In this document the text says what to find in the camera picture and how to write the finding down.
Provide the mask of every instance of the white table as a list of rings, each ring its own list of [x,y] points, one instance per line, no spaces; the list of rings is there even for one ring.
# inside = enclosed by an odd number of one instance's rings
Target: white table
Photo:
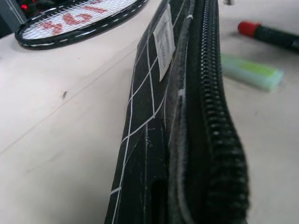
[[[104,222],[135,49],[159,1],[60,49],[29,51],[13,36],[0,40],[0,223]],[[248,19],[296,32],[295,2],[220,2],[221,50],[285,71],[273,93],[224,80],[250,166],[249,224],[298,223],[299,56],[241,37],[236,27]]]

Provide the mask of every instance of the black marker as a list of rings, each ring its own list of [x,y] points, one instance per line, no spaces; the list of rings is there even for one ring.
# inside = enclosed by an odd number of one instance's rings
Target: black marker
[[[260,23],[243,21],[238,26],[239,33],[260,41],[299,52],[299,36],[264,27]]]

